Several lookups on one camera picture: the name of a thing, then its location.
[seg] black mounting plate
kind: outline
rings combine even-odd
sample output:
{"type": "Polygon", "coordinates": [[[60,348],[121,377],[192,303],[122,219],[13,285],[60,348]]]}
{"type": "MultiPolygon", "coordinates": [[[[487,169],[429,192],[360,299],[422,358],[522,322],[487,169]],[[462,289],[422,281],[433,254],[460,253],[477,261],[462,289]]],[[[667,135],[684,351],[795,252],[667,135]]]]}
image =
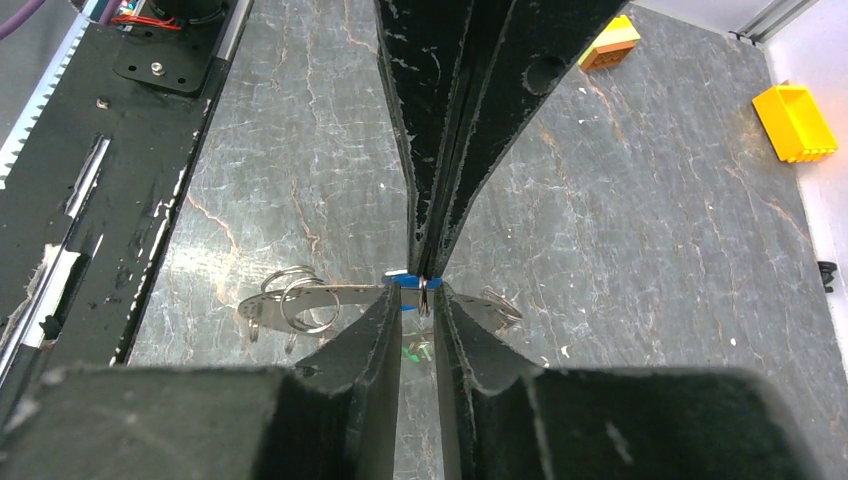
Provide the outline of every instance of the black mounting plate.
{"type": "Polygon", "coordinates": [[[197,95],[206,81],[227,18],[225,13],[206,24],[187,25],[180,31],[134,26],[126,32],[112,68],[130,80],[182,95],[197,95]],[[162,75],[153,73],[153,63],[163,66],[162,75]]]}

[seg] metal clip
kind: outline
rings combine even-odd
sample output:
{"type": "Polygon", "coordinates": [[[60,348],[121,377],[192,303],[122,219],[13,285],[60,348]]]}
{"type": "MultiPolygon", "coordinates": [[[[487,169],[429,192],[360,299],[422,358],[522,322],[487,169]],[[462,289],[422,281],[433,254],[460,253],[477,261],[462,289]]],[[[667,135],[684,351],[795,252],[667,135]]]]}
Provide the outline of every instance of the metal clip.
{"type": "Polygon", "coordinates": [[[430,304],[427,302],[427,279],[418,277],[418,315],[430,316],[430,304]]]}
{"type": "Polygon", "coordinates": [[[510,301],[503,295],[495,292],[495,289],[492,287],[488,285],[483,287],[483,290],[480,292],[480,296],[486,300],[490,300],[492,303],[497,303],[502,307],[495,309],[495,312],[497,312],[502,318],[503,330],[508,330],[521,321],[521,314],[514,315],[511,313],[518,311],[518,309],[515,308],[515,305],[510,303],[510,301]]]}

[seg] yellow plastic bin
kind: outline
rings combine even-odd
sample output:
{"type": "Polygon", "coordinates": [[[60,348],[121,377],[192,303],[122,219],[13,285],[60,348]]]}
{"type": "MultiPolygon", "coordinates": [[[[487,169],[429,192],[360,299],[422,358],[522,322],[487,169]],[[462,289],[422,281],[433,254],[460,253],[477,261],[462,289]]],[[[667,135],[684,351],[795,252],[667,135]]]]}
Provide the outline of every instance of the yellow plastic bin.
{"type": "Polygon", "coordinates": [[[815,162],[836,151],[836,138],[807,87],[775,85],[753,103],[781,161],[815,162]]]}

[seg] white wall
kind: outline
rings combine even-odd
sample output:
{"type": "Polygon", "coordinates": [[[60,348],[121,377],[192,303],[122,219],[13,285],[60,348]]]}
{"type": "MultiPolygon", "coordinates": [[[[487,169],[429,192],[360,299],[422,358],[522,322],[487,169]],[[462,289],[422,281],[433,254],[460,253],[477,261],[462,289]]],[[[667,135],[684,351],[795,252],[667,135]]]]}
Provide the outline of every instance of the white wall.
{"type": "Polygon", "coordinates": [[[763,11],[772,0],[634,0],[684,22],[719,33],[736,31],[763,11]]]}
{"type": "Polygon", "coordinates": [[[848,1],[819,0],[766,42],[775,83],[807,86],[841,149],[798,165],[798,184],[819,260],[841,270],[828,294],[842,363],[848,371],[848,1]]]}

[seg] metal key ring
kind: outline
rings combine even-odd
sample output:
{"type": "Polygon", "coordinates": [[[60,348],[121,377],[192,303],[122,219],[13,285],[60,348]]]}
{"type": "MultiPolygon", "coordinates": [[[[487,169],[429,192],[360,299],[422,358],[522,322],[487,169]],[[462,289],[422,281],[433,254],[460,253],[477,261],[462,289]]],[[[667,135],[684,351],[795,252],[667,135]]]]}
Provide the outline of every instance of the metal key ring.
{"type": "Polygon", "coordinates": [[[280,297],[280,315],[282,315],[286,323],[288,323],[289,326],[295,329],[296,331],[310,334],[321,333],[324,330],[327,330],[328,328],[333,326],[333,323],[335,323],[336,319],[339,318],[339,312],[341,312],[342,310],[341,302],[339,301],[339,296],[331,288],[328,288],[327,291],[330,292],[330,294],[333,296],[333,299],[336,301],[336,311],[333,312],[333,317],[330,318],[330,321],[328,321],[327,323],[322,323],[317,327],[304,328],[308,327],[308,325],[303,320],[297,317],[291,318],[286,314],[286,299],[289,298],[289,292],[298,287],[304,287],[306,285],[315,284],[320,285],[323,283],[323,280],[314,277],[301,278],[290,283],[288,286],[286,286],[286,289],[283,290],[283,294],[280,297]]]}
{"type": "Polygon", "coordinates": [[[268,290],[268,287],[274,283],[275,280],[283,277],[287,277],[289,275],[309,275],[315,280],[320,280],[315,276],[315,269],[310,267],[309,265],[292,265],[291,267],[286,267],[282,270],[277,270],[276,272],[268,275],[268,278],[262,281],[262,284],[259,286],[259,289],[262,293],[265,293],[268,290]]]}

